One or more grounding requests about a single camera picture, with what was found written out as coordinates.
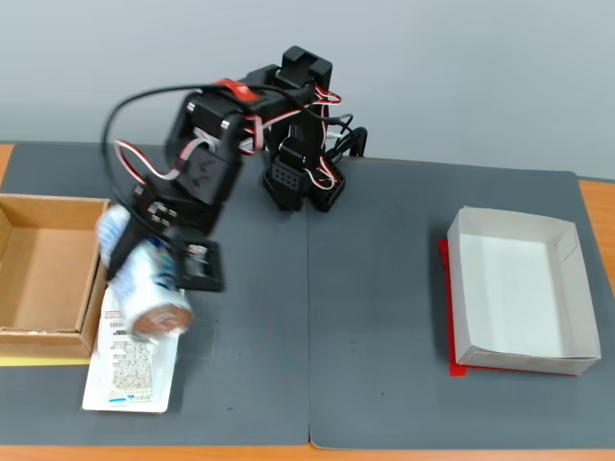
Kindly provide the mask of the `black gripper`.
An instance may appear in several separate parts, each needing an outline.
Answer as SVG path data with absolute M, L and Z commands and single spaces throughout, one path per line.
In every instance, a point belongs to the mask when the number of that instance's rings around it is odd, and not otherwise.
M 157 255 L 151 237 L 183 228 L 210 236 L 221 210 L 220 179 L 207 174 L 172 181 L 145 176 L 132 187 L 129 209 L 108 209 L 102 216 L 107 282 L 116 276 L 152 276 Z

